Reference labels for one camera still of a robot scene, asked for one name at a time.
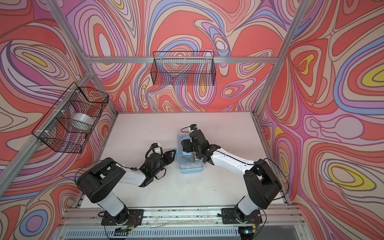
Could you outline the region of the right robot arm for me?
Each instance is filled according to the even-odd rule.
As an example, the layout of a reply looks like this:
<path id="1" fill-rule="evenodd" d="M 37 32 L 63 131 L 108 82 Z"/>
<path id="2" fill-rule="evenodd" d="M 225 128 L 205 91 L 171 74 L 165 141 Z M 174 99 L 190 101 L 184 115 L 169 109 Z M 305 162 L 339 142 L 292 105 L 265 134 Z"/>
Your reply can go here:
<path id="1" fill-rule="evenodd" d="M 247 195 L 233 207 L 225 220 L 247 223 L 255 211 L 266 210 L 282 190 L 282 185 L 265 159 L 251 161 L 229 153 L 218 145 L 210 144 L 201 130 L 189 133 L 181 140 L 182 151 L 213 166 L 224 168 L 243 177 Z"/>

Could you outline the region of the blue plastic tool box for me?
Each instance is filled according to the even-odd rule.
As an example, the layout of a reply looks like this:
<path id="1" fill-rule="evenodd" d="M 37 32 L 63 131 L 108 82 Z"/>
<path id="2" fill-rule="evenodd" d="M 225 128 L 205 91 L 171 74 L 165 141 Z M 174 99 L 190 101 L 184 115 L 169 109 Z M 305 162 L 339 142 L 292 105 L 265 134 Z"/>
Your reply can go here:
<path id="1" fill-rule="evenodd" d="M 194 174 L 200 173 L 203 171 L 205 164 L 202 160 L 195 157 L 195 153 L 187 153 L 183 150 L 182 141 L 190 140 L 188 133 L 179 133 L 178 134 L 178 166 L 182 174 Z"/>

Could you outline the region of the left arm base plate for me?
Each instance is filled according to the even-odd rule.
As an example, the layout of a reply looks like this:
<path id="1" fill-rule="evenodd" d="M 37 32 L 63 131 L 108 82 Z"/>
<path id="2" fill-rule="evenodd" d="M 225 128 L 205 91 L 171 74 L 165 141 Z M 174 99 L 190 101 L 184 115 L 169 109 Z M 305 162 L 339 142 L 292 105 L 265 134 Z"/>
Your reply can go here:
<path id="1" fill-rule="evenodd" d="M 102 218 L 102 226 L 140 226 L 142 224 L 143 215 L 143 209 L 123 209 L 115 217 L 110 215 L 107 211 L 98 213 L 98 216 Z"/>

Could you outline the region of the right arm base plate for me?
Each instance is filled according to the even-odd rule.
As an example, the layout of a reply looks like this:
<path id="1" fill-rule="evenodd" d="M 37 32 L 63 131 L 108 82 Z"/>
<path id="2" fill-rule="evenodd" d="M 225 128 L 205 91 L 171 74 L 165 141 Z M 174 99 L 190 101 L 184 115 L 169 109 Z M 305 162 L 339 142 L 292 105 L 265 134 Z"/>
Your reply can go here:
<path id="1" fill-rule="evenodd" d="M 218 217 L 222 218 L 223 224 L 253 224 L 258 226 L 263 222 L 262 215 L 259 210 L 253 211 L 249 215 L 243 214 L 236 208 L 222 208 Z"/>

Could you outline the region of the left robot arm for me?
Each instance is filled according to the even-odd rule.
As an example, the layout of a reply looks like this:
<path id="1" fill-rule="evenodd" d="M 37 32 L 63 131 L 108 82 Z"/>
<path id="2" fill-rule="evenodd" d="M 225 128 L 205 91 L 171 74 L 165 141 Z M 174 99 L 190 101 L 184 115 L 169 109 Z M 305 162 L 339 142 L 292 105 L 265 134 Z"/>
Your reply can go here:
<path id="1" fill-rule="evenodd" d="M 140 168 L 124 168 L 112 158 L 106 158 L 77 180 L 77 187 L 87 196 L 91 203 L 99 205 L 105 211 L 105 225 L 125 225 L 130 212 L 126 205 L 113 193 L 119 183 L 131 184 L 145 188 L 157 175 L 166 171 L 166 166 L 174 162 L 177 151 L 151 153 L 146 156 Z"/>

